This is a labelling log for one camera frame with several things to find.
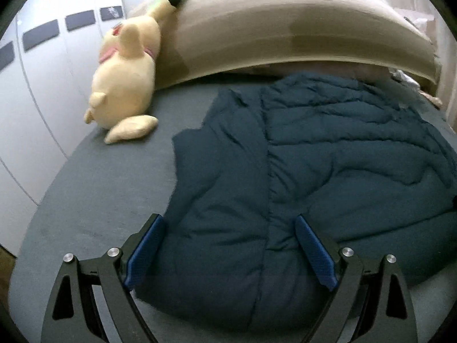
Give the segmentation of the navy blue puffer jacket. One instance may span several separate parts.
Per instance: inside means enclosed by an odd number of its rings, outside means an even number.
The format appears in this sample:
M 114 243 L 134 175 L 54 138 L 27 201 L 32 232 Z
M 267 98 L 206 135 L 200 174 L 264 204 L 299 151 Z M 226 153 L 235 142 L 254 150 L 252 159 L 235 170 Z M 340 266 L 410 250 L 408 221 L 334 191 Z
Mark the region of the navy blue puffer jacket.
M 232 331 L 293 331 L 328 299 L 299 217 L 361 257 L 392 253 L 409 285 L 456 260 L 456 152 L 412 92 L 299 73 L 224 90 L 173 139 L 168 231 L 139 299 Z

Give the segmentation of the pink pillow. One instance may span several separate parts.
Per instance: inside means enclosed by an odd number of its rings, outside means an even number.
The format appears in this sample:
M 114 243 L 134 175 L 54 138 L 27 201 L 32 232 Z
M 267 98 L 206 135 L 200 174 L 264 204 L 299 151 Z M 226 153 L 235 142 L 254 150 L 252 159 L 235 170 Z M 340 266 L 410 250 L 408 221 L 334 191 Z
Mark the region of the pink pillow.
M 390 71 L 387 67 L 381 67 L 366 63 L 337 61 L 271 63 L 248 67 L 246 71 L 249 73 L 267 74 L 281 77 L 308 71 L 367 82 L 376 82 L 390 79 Z

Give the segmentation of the yellow plush toy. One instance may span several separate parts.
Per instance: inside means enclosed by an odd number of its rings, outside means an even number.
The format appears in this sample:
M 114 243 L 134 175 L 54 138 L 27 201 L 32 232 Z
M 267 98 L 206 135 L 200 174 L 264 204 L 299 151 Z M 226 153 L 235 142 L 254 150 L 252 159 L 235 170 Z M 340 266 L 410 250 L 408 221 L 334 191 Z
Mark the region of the yellow plush toy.
M 157 126 L 147 114 L 155 89 L 161 26 L 183 0 L 159 0 L 145 14 L 122 20 L 103 38 L 84 122 L 106 130 L 107 145 L 141 139 Z

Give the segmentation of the clutter pile beside bed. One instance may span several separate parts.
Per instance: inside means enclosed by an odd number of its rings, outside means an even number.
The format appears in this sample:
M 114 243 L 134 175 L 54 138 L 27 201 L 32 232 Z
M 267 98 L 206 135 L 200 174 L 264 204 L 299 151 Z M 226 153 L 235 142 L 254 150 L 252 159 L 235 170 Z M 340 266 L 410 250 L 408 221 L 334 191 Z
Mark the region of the clutter pile beside bed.
M 410 9 L 394 9 L 398 14 L 403 16 L 403 18 L 414 26 L 417 30 L 421 32 L 423 36 L 426 36 L 429 41 L 432 43 L 434 49 L 434 59 L 435 59 L 435 70 L 438 76 L 437 81 L 441 76 L 442 64 L 438 56 L 438 39 L 437 39 L 437 25 L 436 18 L 429 13 L 422 13 L 416 10 Z M 417 91 L 423 97 L 425 97 L 432 105 L 437 109 L 443 108 L 443 101 L 436 95 L 438 85 L 433 81 L 425 77 L 421 77 L 414 73 L 407 71 L 401 71 L 398 69 L 389 69 L 392 78 L 404 84 L 407 87 L 412 88 Z

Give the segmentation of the wooden bed headboard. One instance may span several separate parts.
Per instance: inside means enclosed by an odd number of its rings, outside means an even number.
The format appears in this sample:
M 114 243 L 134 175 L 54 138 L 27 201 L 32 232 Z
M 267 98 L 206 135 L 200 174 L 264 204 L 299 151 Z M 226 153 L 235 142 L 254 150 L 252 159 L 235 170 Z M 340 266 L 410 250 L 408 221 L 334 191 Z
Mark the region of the wooden bed headboard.
M 184 0 L 163 25 L 158 88 L 272 63 L 393 67 L 436 81 L 432 42 L 385 0 Z

